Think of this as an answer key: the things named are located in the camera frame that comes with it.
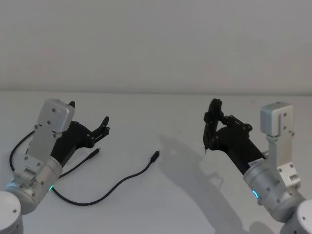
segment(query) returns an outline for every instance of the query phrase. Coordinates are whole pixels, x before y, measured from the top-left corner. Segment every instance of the white table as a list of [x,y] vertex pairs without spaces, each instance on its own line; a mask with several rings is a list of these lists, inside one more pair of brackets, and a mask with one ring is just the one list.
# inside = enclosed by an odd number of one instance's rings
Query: white table
[[[136,173],[158,149],[161,157],[140,177],[92,207],[67,204],[50,192],[24,216],[25,234],[273,234],[282,226],[256,199],[222,152],[204,155],[203,116],[215,96],[0,92],[0,188],[12,177],[8,157],[33,128],[46,98],[76,101],[74,120],[89,129],[110,117],[101,153],[55,187],[78,202],[93,201],[123,177]],[[260,108],[280,100],[295,107],[293,160],[301,192],[312,198],[312,97],[224,96],[225,114],[250,123],[251,139],[268,148],[259,129]],[[14,162],[25,152],[24,144]],[[82,149],[64,171],[80,162]]]

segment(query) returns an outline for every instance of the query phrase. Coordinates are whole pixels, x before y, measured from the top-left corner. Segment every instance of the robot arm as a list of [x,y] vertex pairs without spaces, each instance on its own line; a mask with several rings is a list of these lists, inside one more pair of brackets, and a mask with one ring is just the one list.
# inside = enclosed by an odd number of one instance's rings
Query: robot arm
[[72,121],[74,112],[74,102],[45,101],[23,163],[15,168],[5,191],[0,192],[0,234],[23,233],[21,216],[35,210],[75,150],[92,148],[109,134],[108,117],[91,132]]
[[[298,192],[300,178],[292,163],[293,107],[277,102],[261,110],[261,131],[267,134],[269,157],[250,141],[251,125],[225,116],[214,99],[205,114],[205,150],[224,151],[271,216],[285,223],[283,234],[312,234],[312,202]],[[217,131],[218,122],[225,127]]]

